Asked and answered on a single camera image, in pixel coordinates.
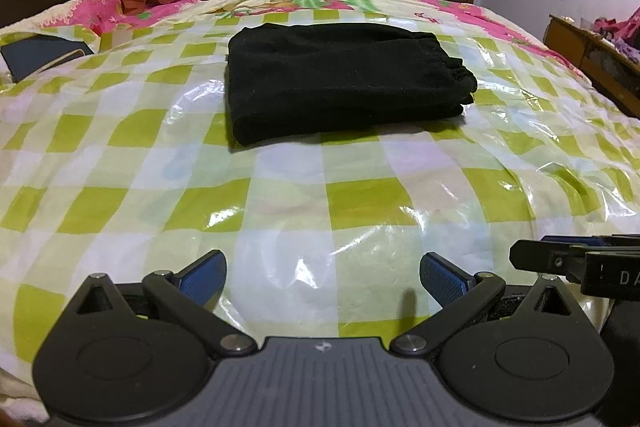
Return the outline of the black pants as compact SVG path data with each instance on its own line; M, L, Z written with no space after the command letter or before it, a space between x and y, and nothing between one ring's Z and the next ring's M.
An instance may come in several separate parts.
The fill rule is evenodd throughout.
M244 28L228 43L236 142L458 117L477 80L430 32L372 23Z

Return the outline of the checkered green bed cover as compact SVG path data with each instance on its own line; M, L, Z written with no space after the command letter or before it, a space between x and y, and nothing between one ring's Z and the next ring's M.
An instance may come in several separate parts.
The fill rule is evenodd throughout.
M85 277L133 282L211 249L218 313L255 338L390 338L435 311L418 262L528 281L511 244L639 228L639 124L510 20L445 0L73 0L1 31L86 57L1 83L1 393L33 398L44 336ZM242 150L229 39L264 23L435 35L478 88L458 121Z

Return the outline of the wooden side table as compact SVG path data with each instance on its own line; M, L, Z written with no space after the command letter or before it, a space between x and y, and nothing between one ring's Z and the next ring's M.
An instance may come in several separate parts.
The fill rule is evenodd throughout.
M639 65L611 43L551 15L544 44L580 69L623 113L639 117Z

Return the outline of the pink clothes on table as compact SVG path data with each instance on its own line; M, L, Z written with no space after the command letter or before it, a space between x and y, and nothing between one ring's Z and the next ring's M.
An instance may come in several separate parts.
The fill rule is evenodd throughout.
M636 9L628 20L607 20L604 17L597 18L593 23L593 30L602 35L608 42L615 46L621 54L639 64L640 60L640 9Z

